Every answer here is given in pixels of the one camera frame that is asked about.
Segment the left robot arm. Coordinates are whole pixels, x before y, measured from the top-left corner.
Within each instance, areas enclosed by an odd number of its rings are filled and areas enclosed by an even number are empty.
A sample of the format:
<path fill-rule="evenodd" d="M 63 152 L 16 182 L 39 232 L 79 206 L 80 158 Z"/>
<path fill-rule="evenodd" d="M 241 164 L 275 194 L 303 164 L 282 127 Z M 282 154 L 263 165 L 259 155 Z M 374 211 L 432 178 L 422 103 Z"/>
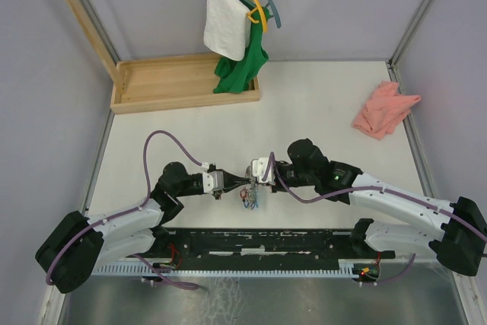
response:
<path fill-rule="evenodd" d="M 183 209 L 184 196 L 222 194 L 254 182 L 211 164 L 202 173 L 189 174 L 180 162 L 166 165 L 154 189 L 141 202 L 91 217 L 68 213 L 35 254 L 46 273 L 47 285 L 67 294 L 81 286 L 92 272 L 123 257 L 148 252 L 161 256 L 168 238 L 159 232 Z"/>

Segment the key with red tag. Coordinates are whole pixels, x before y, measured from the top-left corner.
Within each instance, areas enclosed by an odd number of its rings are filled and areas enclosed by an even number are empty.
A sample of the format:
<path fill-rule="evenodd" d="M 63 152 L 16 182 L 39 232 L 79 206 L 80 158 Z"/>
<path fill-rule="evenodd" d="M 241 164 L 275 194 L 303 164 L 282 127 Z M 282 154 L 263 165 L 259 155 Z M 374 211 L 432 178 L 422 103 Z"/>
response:
<path fill-rule="evenodd" d="M 240 191 L 240 198 L 241 198 L 242 201 L 247 200 L 247 190 L 246 189 L 242 189 Z"/>

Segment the key with blue tag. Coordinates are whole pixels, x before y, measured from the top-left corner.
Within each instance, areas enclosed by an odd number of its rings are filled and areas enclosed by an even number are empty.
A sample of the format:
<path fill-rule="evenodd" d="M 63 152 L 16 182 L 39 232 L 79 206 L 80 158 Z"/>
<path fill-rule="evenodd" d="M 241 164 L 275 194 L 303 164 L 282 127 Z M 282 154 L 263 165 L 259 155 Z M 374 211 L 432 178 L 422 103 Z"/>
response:
<path fill-rule="evenodd" d="M 257 187 L 246 187 L 247 200 L 242 201 L 245 209 L 254 210 L 259 208 L 259 190 Z"/>

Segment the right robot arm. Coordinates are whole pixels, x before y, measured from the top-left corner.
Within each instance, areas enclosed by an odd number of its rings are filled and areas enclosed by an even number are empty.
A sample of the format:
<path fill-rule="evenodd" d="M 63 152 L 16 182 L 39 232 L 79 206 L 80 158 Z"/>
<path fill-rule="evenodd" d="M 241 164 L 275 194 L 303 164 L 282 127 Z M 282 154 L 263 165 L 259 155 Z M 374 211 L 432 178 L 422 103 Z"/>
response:
<path fill-rule="evenodd" d="M 310 139 L 291 143 L 288 156 L 289 162 L 277 161 L 274 155 L 253 161 L 253 178 L 273 192 L 291 193 L 295 187 L 312 186 L 318 195 L 315 202 L 342 202 L 398 220 L 396 225 L 360 220 L 349 238 L 354 255 L 367 257 L 384 251 L 432 255 L 453 272 L 477 275 L 486 255 L 486 220 L 471 199 L 451 202 L 408 193 L 358 167 L 329 160 Z"/>

